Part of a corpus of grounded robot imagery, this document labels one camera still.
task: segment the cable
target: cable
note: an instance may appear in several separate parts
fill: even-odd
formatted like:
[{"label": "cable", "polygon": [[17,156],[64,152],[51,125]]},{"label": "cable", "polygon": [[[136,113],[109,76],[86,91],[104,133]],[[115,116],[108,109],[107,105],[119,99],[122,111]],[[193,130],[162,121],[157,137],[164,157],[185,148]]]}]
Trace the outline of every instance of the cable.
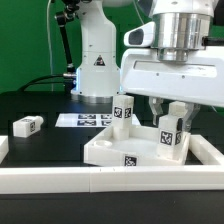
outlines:
[{"label": "cable", "polygon": [[63,78],[63,75],[48,75],[48,76],[42,76],[36,79],[31,80],[27,84],[21,86],[17,91],[24,91],[28,86],[33,85],[37,83],[38,81],[46,80],[46,79],[53,79],[53,78]]},{"label": "cable", "polygon": [[48,39],[48,48],[50,57],[50,70],[52,75],[54,72],[54,68],[53,68],[53,55],[52,55],[52,43],[51,43],[51,29],[50,29],[50,5],[51,0],[49,0],[47,4],[47,39]]},{"label": "cable", "polygon": [[138,7],[137,7],[137,5],[136,5],[135,0],[133,0],[133,4],[134,4],[135,11],[136,11],[136,13],[137,13],[137,15],[138,15],[138,18],[139,18],[140,22],[142,23],[142,25],[144,25],[145,23],[144,23],[143,20],[142,20],[142,17],[141,17],[141,15],[140,15],[140,13],[139,13],[139,10],[138,10]]},{"label": "cable", "polygon": [[26,88],[28,88],[29,86],[33,86],[33,85],[44,85],[44,84],[64,84],[64,82],[35,82],[35,83],[28,83],[24,86],[22,86],[21,88],[18,89],[18,91],[24,92],[24,90]]}]

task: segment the white plastic piece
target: white plastic piece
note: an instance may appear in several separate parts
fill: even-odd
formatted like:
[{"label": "white plastic piece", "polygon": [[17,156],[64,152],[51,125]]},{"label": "white plastic piece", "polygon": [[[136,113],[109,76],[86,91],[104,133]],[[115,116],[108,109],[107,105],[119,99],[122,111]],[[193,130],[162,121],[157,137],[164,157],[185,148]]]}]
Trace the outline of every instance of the white plastic piece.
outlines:
[{"label": "white plastic piece", "polygon": [[[186,160],[190,134],[185,133],[175,158],[157,155],[159,129],[131,125],[129,138],[117,140],[113,126],[105,128],[84,146],[84,162],[98,166],[179,166]],[[109,147],[96,147],[98,141],[109,141]]]},{"label": "white plastic piece", "polygon": [[[133,29],[129,32],[127,32],[124,35],[124,44],[125,46],[128,47],[149,47],[151,46],[151,44],[154,42],[155,40],[155,29],[156,29],[156,25],[154,22],[149,22],[143,26],[140,26],[136,29]],[[138,30],[141,30],[143,32],[143,40],[142,43],[139,45],[134,45],[131,44],[129,39],[130,39],[130,35]]]},{"label": "white plastic piece", "polygon": [[129,138],[129,128],[132,124],[134,97],[120,95],[113,98],[112,126],[113,138],[126,140]]},{"label": "white plastic piece", "polygon": [[0,194],[160,190],[224,190],[223,166],[0,169]]},{"label": "white plastic piece", "polygon": [[186,63],[161,63],[157,50],[129,49],[121,65],[125,92],[223,107],[224,48],[190,51]]},{"label": "white plastic piece", "polygon": [[126,191],[125,167],[90,169],[90,192]]},{"label": "white plastic piece", "polygon": [[0,136],[0,163],[9,152],[9,144],[7,136]]},{"label": "white plastic piece", "polygon": [[13,135],[15,137],[27,138],[40,131],[44,122],[40,116],[27,116],[13,123]]},{"label": "white plastic piece", "polygon": [[204,165],[224,166],[223,154],[201,135],[191,136],[189,148]]},{"label": "white plastic piece", "polygon": [[90,191],[89,168],[3,168],[0,194]]}]

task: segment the black cable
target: black cable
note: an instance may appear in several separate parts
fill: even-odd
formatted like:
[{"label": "black cable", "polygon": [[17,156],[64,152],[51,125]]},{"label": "black cable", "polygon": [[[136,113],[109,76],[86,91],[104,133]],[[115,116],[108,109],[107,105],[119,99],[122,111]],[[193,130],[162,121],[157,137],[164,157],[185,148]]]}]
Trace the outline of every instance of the black cable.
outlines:
[{"label": "black cable", "polygon": [[28,84],[24,85],[23,88],[22,87],[19,88],[18,91],[24,92],[24,90],[26,88],[28,88],[29,86],[33,86],[33,85],[57,84],[57,83],[64,84],[64,82],[35,82],[35,83],[28,83]]},{"label": "black cable", "polygon": [[17,91],[24,91],[28,86],[30,86],[32,84],[35,84],[38,81],[42,81],[42,80],[46,80],[46,79],[52,79],[52,78],[63,78],[63,75],[49,75],[49,76],[42,76],[42,77],[33,79],[30,82],[28,82],[27,84],[21,86]]},{"label": "black cable", "polygon": [[45,80],[45,79],[53,79],[53,78],[63,78],[63,75],[62,75],[62,74],[59,74],[59,75],[47,75],[47,76],[42,76],[42,77],[33,79],[33,80],[31,80],[30,82],[28,82],[28,83],[33,83],[33,82],[38,82],[38,81],[41,81],[41,80]]}]

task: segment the gray metal part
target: gray metal part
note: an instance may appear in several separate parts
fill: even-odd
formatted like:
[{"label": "gray metal part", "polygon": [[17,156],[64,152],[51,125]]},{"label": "gray metal part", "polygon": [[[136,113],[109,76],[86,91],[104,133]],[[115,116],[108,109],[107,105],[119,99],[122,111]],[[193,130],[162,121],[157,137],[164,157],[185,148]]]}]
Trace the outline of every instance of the gray metal part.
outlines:
[{"label": "gray metal part", "polygon": [[107,104],[112,103],[113,101],[113,97],[92,97],[77,94],[71,94],[71,99],[74,101],[81,101],[84,103],[91,103],[91,104]]}]

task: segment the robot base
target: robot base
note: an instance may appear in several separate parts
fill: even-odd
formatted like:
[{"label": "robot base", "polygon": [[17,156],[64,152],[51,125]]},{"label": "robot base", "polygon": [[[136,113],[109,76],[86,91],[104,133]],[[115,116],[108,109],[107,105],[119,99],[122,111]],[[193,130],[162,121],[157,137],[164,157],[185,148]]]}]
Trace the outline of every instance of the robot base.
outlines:
[{"label": "robot base", "polygon": [[71,91],[71,99],[74,101],[82,101],[85,103],[112,103],[113,97],[94,97],[94,96],[84,96],[80,94],[79,92],[72,90]]}]

